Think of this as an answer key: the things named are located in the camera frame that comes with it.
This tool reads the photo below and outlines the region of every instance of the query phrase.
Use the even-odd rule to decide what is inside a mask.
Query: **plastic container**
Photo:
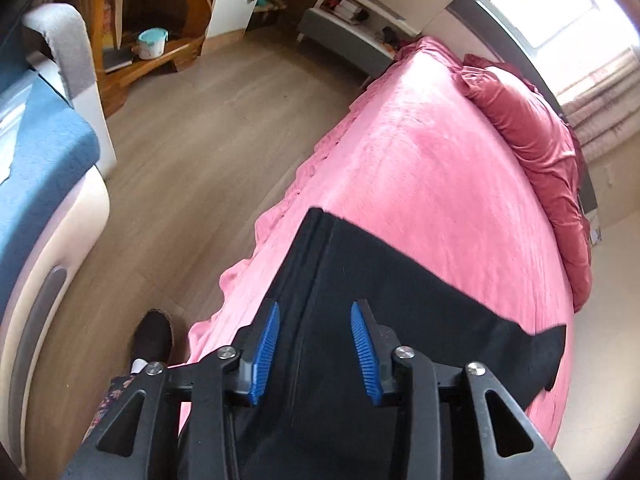
[[[155,59],[164,54],[164,42],[169,32],[164,28],[149,28],[138,36],[138,55],[140,59]]]

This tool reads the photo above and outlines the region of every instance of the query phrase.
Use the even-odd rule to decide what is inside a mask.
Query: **black slipper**
[[[152,309],[142,318],[133,335],[131,364],[136,359],[166,364],[173,344],[174,332],[169,317],[159,310]]]

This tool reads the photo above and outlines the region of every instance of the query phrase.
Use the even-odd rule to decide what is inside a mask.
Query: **teal lid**
[[[157,43],[160,40],[166,40],[169,32],[165,28],[148,28],[144,32],[140,32],[138,41],[142,43]]]

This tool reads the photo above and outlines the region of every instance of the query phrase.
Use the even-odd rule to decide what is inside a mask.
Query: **metal screw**
[[[218,348],[218,357],[220,359],[231,359],[232,357],[236,357],[236,349],[232,346],[221,346]]]
[[[164,371],[164,365],[161,362],[153,361],[145,366],[145,373],[147,375],[158,375]]]
[[[415,350],[410,346],[399,346],[394,352],[396,352],[396,355],[401,359],[411,359],[415,356]]]
[[[484,373],[486,372],[486,367],[482,363],[479,363],[477,361],[469,363],[466,366],[466,369],[471,375],[484,375]]]

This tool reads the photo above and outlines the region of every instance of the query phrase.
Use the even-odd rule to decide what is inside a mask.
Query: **triangular cutout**
[[[131,456],[145,394],[136,392],[111,422],[96,445],[97,449],[120,456]]]
[[[518,453],[532,451],[533,442],[513,413],[511,413],[511,410],[500,398],[500,395],[493,390],[488,390],[484,398],[489,408],[491,425],[494,428],[498,455],[506,458]]]

